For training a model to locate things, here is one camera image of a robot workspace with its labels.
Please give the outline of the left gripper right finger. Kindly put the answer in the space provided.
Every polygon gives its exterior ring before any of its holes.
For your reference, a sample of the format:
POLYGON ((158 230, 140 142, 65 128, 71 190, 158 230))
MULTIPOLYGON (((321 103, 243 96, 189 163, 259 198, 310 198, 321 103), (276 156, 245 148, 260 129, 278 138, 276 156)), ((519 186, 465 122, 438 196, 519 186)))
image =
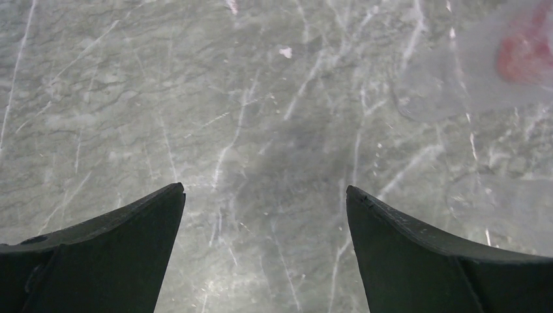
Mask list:
POLYGON ((447 233, 355 186, 346 209, 371 312, 551 312, 552 259, 447 233))

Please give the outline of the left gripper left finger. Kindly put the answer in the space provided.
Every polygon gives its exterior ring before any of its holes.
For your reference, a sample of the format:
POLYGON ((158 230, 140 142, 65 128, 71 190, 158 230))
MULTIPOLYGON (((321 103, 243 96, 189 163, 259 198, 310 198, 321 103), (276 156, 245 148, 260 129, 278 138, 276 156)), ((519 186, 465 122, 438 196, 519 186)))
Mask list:
POLYGON ((2 312, 153 312, 185 206, 172 183, 71 227, 1 245, 2 312))

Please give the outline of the clear bottle red label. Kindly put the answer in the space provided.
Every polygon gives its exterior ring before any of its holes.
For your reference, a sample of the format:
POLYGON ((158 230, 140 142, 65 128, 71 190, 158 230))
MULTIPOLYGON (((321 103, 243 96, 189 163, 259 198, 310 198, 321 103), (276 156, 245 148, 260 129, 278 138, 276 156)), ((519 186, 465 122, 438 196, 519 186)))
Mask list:
POLYGON ((506 2, 414 59, 394 93, 398 111, 422 122, 551 103, 552 2, 506 2))

